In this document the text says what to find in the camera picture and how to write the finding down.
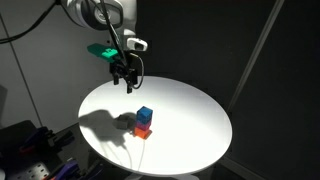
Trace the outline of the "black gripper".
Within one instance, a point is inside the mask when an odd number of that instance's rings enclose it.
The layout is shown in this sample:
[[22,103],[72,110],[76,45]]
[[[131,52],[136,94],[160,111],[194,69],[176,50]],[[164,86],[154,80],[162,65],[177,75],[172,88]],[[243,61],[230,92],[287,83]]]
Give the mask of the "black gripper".
[[138,72],[131,66],[133,62],[133,55],[130,53],[125,54],[126,65],[122,63],[119,55],[114,58],[114,62],[110,64],[109,72],[113,77],[113,84],[118,85],[119,79],[123,78],[127,83],[127,94],[132,93],[133,86],[138,83]]

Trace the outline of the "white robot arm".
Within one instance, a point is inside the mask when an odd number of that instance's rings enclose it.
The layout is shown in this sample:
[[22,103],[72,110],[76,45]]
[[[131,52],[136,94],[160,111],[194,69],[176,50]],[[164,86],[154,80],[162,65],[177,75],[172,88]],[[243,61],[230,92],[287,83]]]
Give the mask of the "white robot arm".
[[148,44],[136,37],[137,0],[59,1],[76,25],[108,33],[106,45],[95,43],[87,50],[110,63],[109,72],[115,85],[122,78],[128,94],[138,89],[143,80],[138,80],[138,72],[131,63],[133,59],[139,59],[141,76],[144,76],[144,64],[136,52],[146,51]]

